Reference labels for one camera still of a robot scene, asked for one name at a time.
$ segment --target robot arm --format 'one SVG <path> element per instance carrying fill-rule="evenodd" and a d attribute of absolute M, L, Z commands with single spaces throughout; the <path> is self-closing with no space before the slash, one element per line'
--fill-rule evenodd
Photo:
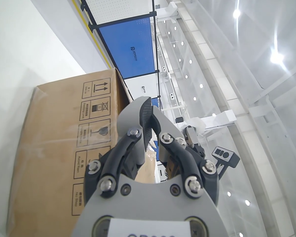
<path fill-rule="evenodd" d="M 134 181 L 145 161 L 151 129 L 158 138 L 160 160 L 176 166 L 160 184 Z M 215 164 L 187 146 L 183 134 L 151 106 L 151 98 L 130 103 L 119 115 L 117 130 L 116 146 L 86 168 L 85 208 L 72 237 L 107 236 L 111 218 L 188 221 L 191 236 L 228 236 L 216 208 Z"/>

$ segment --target fragile glass symbol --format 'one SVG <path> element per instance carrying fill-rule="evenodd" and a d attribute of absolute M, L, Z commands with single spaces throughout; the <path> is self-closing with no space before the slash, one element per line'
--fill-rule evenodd
<path fill-rule="evenodd" d="M 100 104 L 93 105 L 92 112 L 108 110 L 109 109 L 108 105 L 109 105 L 109 102 L 102 102 Z"/>
<path fill-rule="evenodd" d="M 108 127 L 101 127 L 98 131 L 94 131 L 92 132 L 92 130 L 90 130 L 90 135 L 94 134 L 94 133 L 99 133 L 102 136 L 106 136 L 109 132 L 109 128 Z"/>

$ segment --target cardboard box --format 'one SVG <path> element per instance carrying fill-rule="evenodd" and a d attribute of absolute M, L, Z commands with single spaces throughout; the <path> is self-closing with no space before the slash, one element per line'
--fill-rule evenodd
<path fill-rule="evenodd" d="M 129 102 L 115 69 L 36 87 L 15 160 L 8 236 L 71 235 L 84 208 L 86 164 L 115 146 Z"/>

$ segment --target yellow stripe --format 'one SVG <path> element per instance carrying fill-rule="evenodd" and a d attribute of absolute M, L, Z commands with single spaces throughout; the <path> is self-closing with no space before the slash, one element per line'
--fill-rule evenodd
<path fill-rule="evenodd" d="M 84 25 L 86 26 L 87 30 L 89 31 L 89 33 L 90 33 L 92 39 L 94 40 L 94 42 L 95 42 L 97 48 L 98 48 L 99 51 L 101 52 L 101 55 L 102 55 L 102 57 L 104 58 L 104 60 L 105 60 L 105 62 L 106 62 L 106 64 L 107 64 L 107 66 L 111 69 L 112 67 L 111 67 L 111 65 L 109 64 L 109 61 L 107 60 L 107 58 L 106 58 L 104 52 L 102 51 L 100 45 L 99 45 L 98 42 L 96 41 L 96 39 L 95 39 L 95 37 L 94 37 L 92 31 L 90 30 L 90 28 L 89 28 L 89 26 L 88 26 L 88 23 L 87 23 L 86 19 L 84 18 L 84 16 L 83 16 L 83 14 L 82 14 L 82 11 L 81 11 L 80 7 L 76 4 L 76 1 L 75 1 L 75 0 L 71 0 L 71 1 L 72 1 L 72 3 L 74 4 L 74 6 L 75 6 L 77 12 L 79 13 L 79 15 L 80 15 L 80 17 L 81 17 L 81 19 L 82 19 Z"/>

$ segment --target recessed light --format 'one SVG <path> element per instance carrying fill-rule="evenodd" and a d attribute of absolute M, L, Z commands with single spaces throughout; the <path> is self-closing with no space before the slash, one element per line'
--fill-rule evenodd
<path fill-rule="evenodd" d="M 235 18 L 235 19 L 238 19 L 239 16 L 240 16 L 241 12 L 239 11 L 239 9 L 236 9 L 234 10 L 234 13 L 232 14 L 232 16 Z"/>
<path fill-rule="evenodd" d="M 272 52 L 270 61 L 275 64 L 283 64 L 284 55 L 278 52 Z"/>

